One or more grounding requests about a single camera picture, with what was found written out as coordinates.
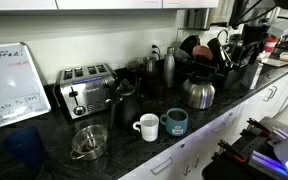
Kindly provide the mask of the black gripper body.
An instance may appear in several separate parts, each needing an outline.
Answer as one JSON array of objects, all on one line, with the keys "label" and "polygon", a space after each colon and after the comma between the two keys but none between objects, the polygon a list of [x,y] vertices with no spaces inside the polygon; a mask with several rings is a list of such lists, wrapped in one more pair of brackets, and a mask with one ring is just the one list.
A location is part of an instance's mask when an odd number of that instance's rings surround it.
[{"label": "black gripper body", "polygon": [[245,25],[242,32],[243,52],[242,60],[254,62],[256,56],[259,54],[259,44],[267,37],[268,27]]}]

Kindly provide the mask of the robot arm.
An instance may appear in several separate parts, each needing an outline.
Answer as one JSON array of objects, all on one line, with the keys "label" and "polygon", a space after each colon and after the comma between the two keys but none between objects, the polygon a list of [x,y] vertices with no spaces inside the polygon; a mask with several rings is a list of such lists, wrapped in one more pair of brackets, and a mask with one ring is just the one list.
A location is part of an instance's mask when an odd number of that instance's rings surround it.
[{"label": "robot arm", "polygon": [[243,47],[247,50],[264,40],[265,31],[269,26],[258,24],[262,19],[276,8],[288,10],[288,0],[235,0],[229,25],[237,29],[243,25]]}]

